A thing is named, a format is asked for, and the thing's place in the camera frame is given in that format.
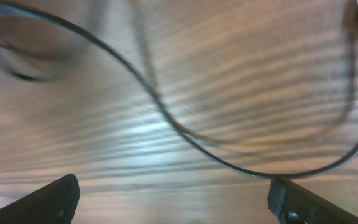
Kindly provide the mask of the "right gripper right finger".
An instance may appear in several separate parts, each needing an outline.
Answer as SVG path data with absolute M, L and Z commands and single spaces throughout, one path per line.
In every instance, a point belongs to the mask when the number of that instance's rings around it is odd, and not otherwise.
M 272 179 L 268 209 L 281 224 L 358 224 L 358 217 L 284 178 Z

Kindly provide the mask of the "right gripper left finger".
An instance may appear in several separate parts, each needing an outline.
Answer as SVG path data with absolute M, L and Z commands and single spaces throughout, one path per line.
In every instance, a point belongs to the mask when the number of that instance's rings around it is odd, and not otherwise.
M 0 224 L 70 224 L 80 199 L 78 179 L 67 174 L 0 209 Z

